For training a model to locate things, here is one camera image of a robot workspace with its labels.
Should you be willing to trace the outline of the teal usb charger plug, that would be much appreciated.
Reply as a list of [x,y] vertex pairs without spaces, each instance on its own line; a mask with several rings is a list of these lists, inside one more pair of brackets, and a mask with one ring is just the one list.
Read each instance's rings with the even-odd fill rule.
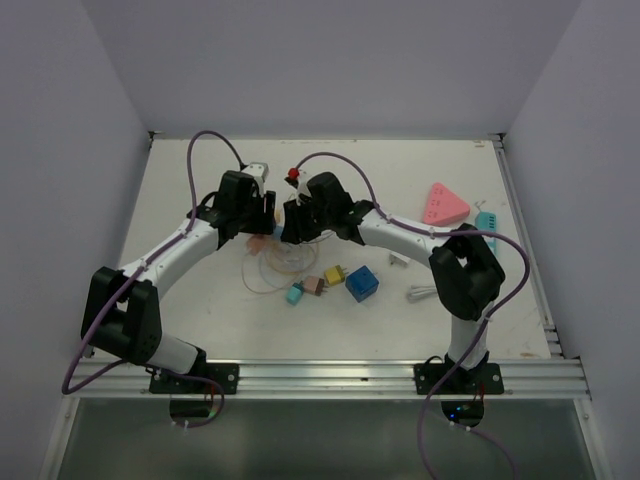
[[296,306],[304,295],[304,286],[300,282],[294,283],[285,295],[286,302],[291,306]]

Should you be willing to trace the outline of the white usb charger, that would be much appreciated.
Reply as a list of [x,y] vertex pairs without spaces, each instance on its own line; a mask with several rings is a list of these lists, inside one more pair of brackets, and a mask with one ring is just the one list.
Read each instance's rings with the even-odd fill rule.
[[410,262],[410,259],[404,255],[401,255],[397,252],[389,252],[389,263],[391,265],[399,265],[402,268],[406,268]]

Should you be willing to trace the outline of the beige usb charger plug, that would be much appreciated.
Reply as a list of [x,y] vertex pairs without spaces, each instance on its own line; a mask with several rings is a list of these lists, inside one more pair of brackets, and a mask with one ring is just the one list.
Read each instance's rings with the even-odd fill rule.
[[306,294],[317,297],[321,296],[327,290],[325,279],[319,276],[307,276],[302,285]]

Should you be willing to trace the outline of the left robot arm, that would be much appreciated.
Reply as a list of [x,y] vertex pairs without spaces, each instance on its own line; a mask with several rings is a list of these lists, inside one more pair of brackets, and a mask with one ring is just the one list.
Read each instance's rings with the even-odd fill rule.
[[267,176],[264,163],[225,172],[213,204],[197,205],[164,244],[117,270],[99,269],[90,282],[81,329],[86,345],[134,365],[173,371],[173,381],[185,392],[201,390],[208,379],[206,355],[163,331],[160,301],[238,234],[273,232],[276,194],[265,188]]

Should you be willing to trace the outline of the orange-pink charger plug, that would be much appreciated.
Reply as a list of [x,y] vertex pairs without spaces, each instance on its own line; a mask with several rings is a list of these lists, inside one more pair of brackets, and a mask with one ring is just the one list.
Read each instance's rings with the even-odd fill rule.
[[258,254],[260,254],[264,250],[264,248],[268,245],[268,243],[269,243],[269,238],[267,236],[264,236],[264,235],[252,235],[246,241],[247,252],[251,256],[257,256]]

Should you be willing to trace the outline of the light blue charger plug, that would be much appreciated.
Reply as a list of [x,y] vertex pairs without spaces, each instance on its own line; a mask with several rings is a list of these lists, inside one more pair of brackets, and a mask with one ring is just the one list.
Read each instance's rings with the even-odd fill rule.
[[276,239],[280,239],[282,236],[283,230],[284,228],[282,225],[276,224],[273,230],[273,237]]

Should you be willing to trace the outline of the pink triangular power strip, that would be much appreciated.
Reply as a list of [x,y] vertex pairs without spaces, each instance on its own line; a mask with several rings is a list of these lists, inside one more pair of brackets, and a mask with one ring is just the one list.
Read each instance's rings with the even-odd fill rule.
[[444,227],[465,220],[470,214],[470,206],[444,184],[432,185],[426,200],[422,222]]

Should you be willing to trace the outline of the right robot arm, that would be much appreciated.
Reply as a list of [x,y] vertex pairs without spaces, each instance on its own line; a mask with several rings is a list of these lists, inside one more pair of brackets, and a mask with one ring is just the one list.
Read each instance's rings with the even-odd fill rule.
[[445,379],[451,389],[468,392],[481,380],[488,361],[486,329],[481,322],[500,293],[506,275],[477,230],[427,231],[415,222],[387,220],[371,200],[355,201],[338,178],[324,172],[308,177],[297,168],[285,181],[296,189],[283,204],[281,240],[310,242],[326,231],[344,241],[387,249],[431,270],[438,298],[451,314],[451,341]]

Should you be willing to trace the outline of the yellow usb charger plug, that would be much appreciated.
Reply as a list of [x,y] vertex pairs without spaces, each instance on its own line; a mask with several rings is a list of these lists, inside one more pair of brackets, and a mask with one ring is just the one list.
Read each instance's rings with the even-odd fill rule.
[[346,276],[346,271],[340,265],[334,265],[324,271],[325,282],[330,287],[343,283]]

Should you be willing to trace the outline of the blue cube socket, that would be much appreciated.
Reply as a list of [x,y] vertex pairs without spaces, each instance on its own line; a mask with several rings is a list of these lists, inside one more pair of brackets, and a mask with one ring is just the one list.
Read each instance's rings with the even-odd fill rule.
[[362,266],[346,277],[345,286],[352,297],[361,303],[378,290],[379,280],[367,266]]

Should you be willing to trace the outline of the teal power strip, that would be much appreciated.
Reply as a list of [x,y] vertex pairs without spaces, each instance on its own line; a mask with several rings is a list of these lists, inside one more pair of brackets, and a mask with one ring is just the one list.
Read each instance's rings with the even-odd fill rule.
[[[481,231],[491,233],[497,232],[497,217],[488,211],[479,211],[474,219],[474,226]],[[493,254],[497,253],[497,239],[491,236],[484,236],[484,241]]]

